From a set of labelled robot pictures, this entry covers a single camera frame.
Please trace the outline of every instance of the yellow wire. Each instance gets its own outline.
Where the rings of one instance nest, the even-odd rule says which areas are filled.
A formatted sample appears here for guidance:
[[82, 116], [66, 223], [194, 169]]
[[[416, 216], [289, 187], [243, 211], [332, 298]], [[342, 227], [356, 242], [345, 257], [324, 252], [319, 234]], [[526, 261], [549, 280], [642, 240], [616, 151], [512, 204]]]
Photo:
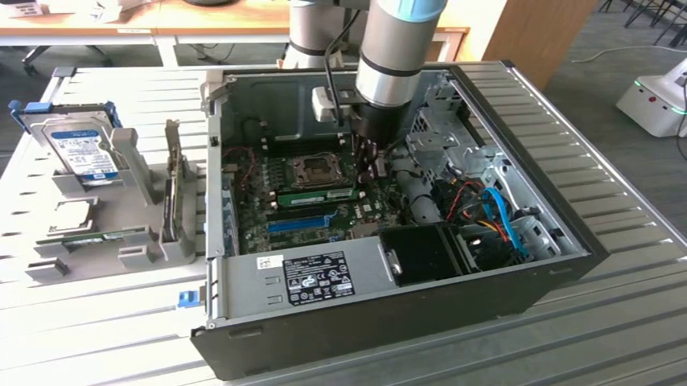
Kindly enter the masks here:
[[484, 225], [486, 228], [489, 228], [493, 232], [498, 233], [496, 227], [493, 225], [490, 225], [489, 223], [486, 223], [485, 221], [477, 221], [477, 223], [480, 223], [481, 225]]

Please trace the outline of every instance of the red cable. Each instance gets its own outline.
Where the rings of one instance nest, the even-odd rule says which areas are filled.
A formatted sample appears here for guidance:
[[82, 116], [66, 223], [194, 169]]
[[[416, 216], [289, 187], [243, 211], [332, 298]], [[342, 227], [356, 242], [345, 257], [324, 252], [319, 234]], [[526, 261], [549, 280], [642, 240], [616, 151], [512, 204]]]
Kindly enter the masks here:
[[497, 233], [498, 233], [498, 235], [501, 235], [502, 241], [508, 242], [508, 236], [505, 235], [505, 232], [502, 231], [497, 222], [492, 221], [489, 224], [493, 225], [493, 227], [496, 227]]
[[249, 147], [229, 147], [226, 149], [226, 151], [223, 152], [223, 156], [222, 157], [226, 157], [226, 155], [233, 150], [245, 150], [247, 152], [247, 155], [249, 155], [249, 168], [247, 168], [247, 171], [245, 172], [243, 177], [239, 179], [239, 186], [241, 186], [242, 189], [245, 189], [245, 180], [247, 179], [249, 174], [253, 172], [253, 168], [255, 166], [255, 155], [253, 154], [253, 150]]
[[465, 189], [468, 185], [477, 185], [480, 187], [484, 186], [484, 185], [481, 185], [481, 183], [478, 183], [476, 181], [468, 181], [462, 184], [462, 186], [458, 189], [458, 193], [454, 195], [453, 204], [450, 205], [450, 210], [448, 211], [448, 215], [446, 215], [446, 221], [450, 220], [450, 216], [453, 215], [454, 206], [458, 204], [458, 201], [460, 201], [460, 193], [462, 193], [462, 189]]

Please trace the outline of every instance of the chair leg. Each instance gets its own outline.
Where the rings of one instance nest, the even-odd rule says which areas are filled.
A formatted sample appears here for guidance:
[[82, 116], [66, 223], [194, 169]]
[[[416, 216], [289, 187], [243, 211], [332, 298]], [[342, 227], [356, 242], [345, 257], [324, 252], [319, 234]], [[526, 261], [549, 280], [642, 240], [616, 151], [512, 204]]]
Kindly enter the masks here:
[[30, 62], [33, 60], [35, 60], [35, 58], [42, 54], [42, 52], [46, 51], [46, 49], [49, 47], [50, 46], [38, 46], [38, 47], [33, 48], [30, 50], [30, 52], [27, 53], [27, 55], [25, 56], [25, 58], [22, 58], [22, 60], [21, 60], [21, 63], [23, 64], [23, 66], [30, 66]]
[[684, 2], [682, 4], [682, 7], [678, 9], [678, 12], [674, 13], [674, 17], [673, 19], [669, 21], [669, 24], [668, 26], [665, 27], [665, 29], [662, 30], [661, 34], [657, 36], [657, 39], [656, 41], [653, 42], [653, 45], [657, 44], [657, 42], [660, 42], [660, 40], [662, 39], [662, 36], [665, 35], [665, 33], [668, 32], [669, 28], [673, 26], [674, 22], [677, 21], [677, 18], [678, 16], [682, 14], [684, 12], [684, 8], [687, 8], [687, 2]]
[[197, 60], [205, 60], [206, 53], [205, 53], [205, 48], [202, 47], [202, 44], [190, 44], [190, 46], [194, 48], [194, 58]]
[[604, 7], [605, 7], [604, 12], [608, 12], [608, 8], [610, 8], [610, 3], [612, 3], [612, 0], [605, 0], [605, 2], [601, 4], [601, 8], [598, 8], [597, 12], [601, 12]]
[[90, 51], [93, 51], [102, 58], [102, 65], [105, 67], [111, 67], [111, 59], [97, 46], [86, 46]]
[[678, 44], [678, 41], [687, 37], [687, 24], [678, 29], [677, 34], [673, 36], [673, 39], [668, 43], [668, 47], [674, 48]]
[[662, 0], [661, 5], [657, 7], [656, 13], [653, 14], [653, 19], [650, 20], [650, 28], [653, 28], [657, 24], [657, 22], [661, 21], [662, 16], [665, 16], [665, 13], [669, 10], [669, 7], [674, 5], [674, 0]]
[[23, 71], [27, 76], [33, 76], [34, 74], [38, 73], [38, 71], [35, 70], [35, 67], [33, 67], [33, 64], [30, 64], [30, 62], [33, 62], [33, 60], [35, 60], [35, 58], [42, 54], [42, 52], [46, 51], [46, 49], [49, 47], [50, 46], [37, 46], [35, 48], [33, 48], [30, 50], [27, 55], [22, 58], [21, 64], [23, 65]]
[[645, 9], [648, 8], [648, 6], [650, 4], [653, 4], [653, 0], [648, 0], [648, 3], [644, 5], [644, 1], [645, 0], [641, 0], [641, 2], [638, 3], [638, 5], [636, 6], [636, 9], [634, 9], [634, 12], [632, 12], [632, 15], [629, 16], [629, 18], [626, 19], [626, 23], [624, 24], [624, 27], [629, 27], [629, 24], [632, 24], [636, 20], [636, 18], [640, 17], [640, 15], [644, 13]]
[[630, 6], [632, 4], [634, 4], [633, 0], [628, 0], [628, 1], [626, 1], [626, 6], [624, 6], [624, 8], [622, 8], [622, 12], [625, 12], [625, 10], [629, 8], [629, 6]]

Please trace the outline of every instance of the cpu socket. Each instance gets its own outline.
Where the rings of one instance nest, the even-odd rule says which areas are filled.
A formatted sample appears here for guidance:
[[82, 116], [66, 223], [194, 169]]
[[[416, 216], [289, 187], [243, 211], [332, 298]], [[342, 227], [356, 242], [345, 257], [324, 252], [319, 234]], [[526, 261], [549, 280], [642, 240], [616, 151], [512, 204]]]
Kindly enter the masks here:
[[341, 173], [338, 157], [321, 153], [290, 160], [293, 167], [293, 187], [328, 187], [348, 182]]

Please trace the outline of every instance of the gray carpet floor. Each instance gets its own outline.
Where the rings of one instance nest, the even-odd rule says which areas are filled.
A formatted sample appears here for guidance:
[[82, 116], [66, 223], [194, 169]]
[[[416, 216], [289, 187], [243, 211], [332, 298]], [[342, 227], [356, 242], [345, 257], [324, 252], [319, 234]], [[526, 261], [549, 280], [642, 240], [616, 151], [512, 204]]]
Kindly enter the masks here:
[[[586, 64], [569, 63], [608, 48], [653, 43], [661, 24], [650, 29], [650, 17], [641, 15], [629, 28], [622, 28], [632, 10], [622, 13], [622, 8], [621, 2], [613, 2], [608, 13], [590, 15], [544, 93], [657, 210], [687, 234], [687, 161], [677, 152], [674, 138], [652, 137], [614, 107], [637, 76], [664, 74], [687, 54], [650, 48], [609, 52]], [[672, 36], [669, 31], [661, 43], [666, 45]], [[681, 146], [687, 152], [687, 139]]]
[[[650, 18], [642, 15], [629, 29], [622, 28], [629, 16], [629, 11], [621, 12], [622, 8], [621, 2], [613, 2], [608, 13], [590, 15], [545, 94], [680, 232], [687, 233], [687, 205], [682, 198], [682, 189], [687, 191], [687, 161], [678, 155], [674, 140], [653, 138], [614, 108], [614, 102], [636, 76], [662, 74], [684, 58], [684, 54], [657, 49], [618, 51], [588, 64], [569, 63], [570, 59], [585, 58], [608, 48], [650, 45], [660, 33], [660, 24], [650, 29]], [[118, 67], [161, 65], [151, 46], [101, 48]], [[229, 48], [222, 44], [207, 52], [213, 57], [222, 58]], [[223, 63], [274, 63], [281, 52], [281, 44], [237, 45]], [[0, 47], [0, 111], [11, 99], [35, 101], [39, 98], [54, 67], [101, 66], [99, 58], [85, 47], [51, 47], [34, 62], [39, 75], [27, 77], [18, 62], [23, 54], [13, 48]], [[177, 56], [181, 65], [206, 64], [195, 59], [189, 46], [177, 47]], [[5, 155], [15, 147], [19, 136], [18, 127], [5, 109], [0, 113], [0, 172], [7, 161]]]

